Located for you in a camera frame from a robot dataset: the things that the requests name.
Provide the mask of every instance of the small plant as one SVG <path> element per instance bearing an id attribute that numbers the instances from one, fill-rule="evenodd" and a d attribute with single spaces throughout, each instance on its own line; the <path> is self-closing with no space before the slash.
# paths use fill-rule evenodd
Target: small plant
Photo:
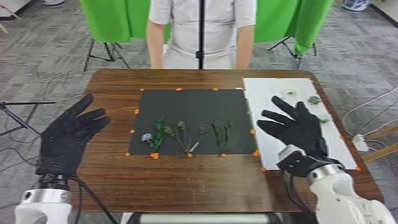
<path id="1" fill-rule="evenodd" d="M 158 120 L 157 120 L 157 125 L 155 125 L 155 137 L 153 137 L 153 134 L 148 133 L 142 135 L 142 142 L 146 142 L 153 148 L 153 153 L 151 153 L 151 158 L 153 159 L 158 159 L 160 157 L 160 147 L 164 145 L 164 132 L 165 132 L 165 127 L 164 127 L 164 123 L 165 123 L 165 117 L 162 117 Z"/>
<path id="2" fill-rule="evenodd" d="M 165 134 L 171 135 L 171 137 L 176 139 L 178 144 L 185 150 L 185 153 L 188 155 L 188 158 L 194 157 L 194 150 L 201 144 L 201 140 L 203 140 L 203 136 L 206 135 L 206 127 L 201 125 L 197 128 L 197 142 L 194 145 L 190 145 L 190 137 L 188 137 L 188 133 L 187 133 L 187 123 L 185 121 L 178 122 L 176 125 L 176 129 L 172 129 L 171 127 L 165 127 Z"/>
<path id="3" fill-rule="evenodd" d="M 213 132 L 215 132 L 215 141 L 217 141 L 217 147 L 220 151 L 220 157 L 226 157 L 228 155 L 228 142 L 231 138 L 231 128 L 233 128 L 233 121 L 228 121 L 228 124 L 224 125 L 219 120 L 212 123 Z"/>

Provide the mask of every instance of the black robotic glove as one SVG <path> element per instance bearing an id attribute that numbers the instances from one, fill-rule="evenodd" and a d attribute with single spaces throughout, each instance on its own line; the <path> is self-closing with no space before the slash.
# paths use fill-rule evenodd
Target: black robotic glove
<path id="1" fill-rule="evenodd" d="M 105 109 L 80 115 L 93 103 L 89 94 L 66 110 L 41 134 L 41 155 L 36 174 L 77 174 L 87 143 L 110 123 Z"/>
<path id="2" fill-rule="evenodd" d="M 290 115 L 290 118 L 276 112 L 265 110 L 263 116 L 274 121 L 258 121 L 263 131 L 283 141 L 286 145 L 295 145 L 304 149 L 309 156 L 327 158 L 327 143 L 322 137 L 320 119 L 309 113 L 304 102 L 293 107 L 277 96 L 272 102 Z"/>

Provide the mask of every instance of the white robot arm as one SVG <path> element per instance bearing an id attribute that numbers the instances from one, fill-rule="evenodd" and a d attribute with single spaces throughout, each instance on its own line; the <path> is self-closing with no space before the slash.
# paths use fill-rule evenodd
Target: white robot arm
<path id="1" fill-rule="evenodd" d="M 21 204 L 16 206 L 16 224 L 68 224 L 71 214 L 71 192 L 61 189 L 36 189 L 23 194 Z"/>
<path id="2" fill-rule="evenodd" d="M 293 145 L 281 154 L 281 169 L 293 176 L 306 176 L 311 192 L 316 194 L 316 219 L 320 224 L 396 224 L 391 212 L 379 201 L 359 197 L 352 176 L 340 164 L 322 162 Z"/>

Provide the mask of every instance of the white paper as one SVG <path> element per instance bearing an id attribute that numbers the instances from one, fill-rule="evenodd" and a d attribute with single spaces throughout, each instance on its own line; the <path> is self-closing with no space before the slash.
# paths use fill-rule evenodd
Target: white paper
<path id="1" fill-rule="evenodd" d="M 272 96 L 279 96 L 292 105 L 295 105 L 299 101 L 304 101 L 311 113 L 320 118 L 329 117 L 332 120 L 332 116 L 329 114 L 324 102 L 318 105 L 313 105 L 308 102 L 309 97 L 318 96 L 313 81 L 309 79 L 247 78 L 244 79 L 244 82 L 263 167 L 267 170 L 279 170 L 276 164 L 279 162 L 279 152 L 286 146 L 283 142 L 265 133 L 256 124 L 258 120 L 270 120 L 261 116 L 261 111 L 265 109 L 286 115 L 272 103 Z M 334 122 L 322 124 L 322 133 L 329 146 L 329 157 L 340 160 L 347 169 L 356 169 L 356 160 L 341 139 Z"/>

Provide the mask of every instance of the tripod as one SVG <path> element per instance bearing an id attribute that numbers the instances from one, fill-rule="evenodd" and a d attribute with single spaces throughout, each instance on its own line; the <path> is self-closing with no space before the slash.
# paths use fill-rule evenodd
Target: tripod
<path id="1" fill-rule="evenodd" d="M 107 62 L 116 62 L 121 59 L 123 64 L 126 65 L 126 67 L 130 69 L 128 62 L 126 62 L 126 60 L 121 56 L 121 52 L 117 50 L 117 48 L 123 49 L 121 45 L 117 43 L 103 43 L 103 47 L 105 47 L 105 50 L 107 50 L 107 56 L 109 56 L 109 58 L 103 58 L 103 57 L 93 55 L 94 44 L 96 44 L 96 40 L 93 38 L 91 39 L 89 54 L 87 54 L 85 63 L 84 63 L 84 72 L 87 71 L 91 58 L 101 59 Z"/>
<path id="2" fill-rule="evenodd" d="M 11 134 L 14 131 L 18 131 L 20 129 L 27 128 L 36 134 L 37 136 L 41 136 L 41 133 L 39 131 L 34 129 L 34 127 L 29 125 L 29 122 L 32 120 L 32 117 L 34 117 L 34 113 L 36 113 L 36 110 L 37 110 L 37 107 L 39 105 L 43 104 L 55 104 L 55 102 L 20 102 L 20 103 L 7 103 L 7 102 L 0 102 L 0 110 L 4 111 L 4 113 L 7 114 L 7 116 L 11 117 L 11 119 L 16 121 L 18 123 L 18 127 L 13 128 L 11 130 L 7 130 L 4 133 L 0 133 L 0 136 Z M 9 110 L 7 106 L 13 106 L 13 105 L 34 105 L 34 109 L 29 113 L 29 117 L 27 117 L 27 120 L 23 120 L 18 115 L 13 113 L 13 111 Z"/>
<path id="3" fill-rule="evenodd" d="M 292 37 L 286 37 L 281 41 L 279 41 L 279 43 L 272 46 L 272 48 L 268 49 L 268 51 L 272 51 L 276 48 L 277 48 L 277 46 L 283 44 L 283 46 L 286 47 L 286 49 L 288 49 L 288 52 L 290 52 L 290 55 L 292 55 L 292 57 L 297 59 L 297 70 L 300 69 L 300 65 L 302 65 L 302 54 L 297 54 L 295 52 L 293 52 L 293 50 L 290 49 L 290 46 L 288 46 L 288 44 L 286 44 L 286 41 L 290 40 L 290 38 Z M 313 43 L 313 50 L 315 50 L 315 56 L 316 56 L 316 44 Z"/>
<path id="4" fill-rule="evenodd" d="M 199 0 L 199 50 L 196 52 L 196 58 L 199 61 L 199 69 L 204 65 L 204 11 L 206 11 L 206 0 Z"/>

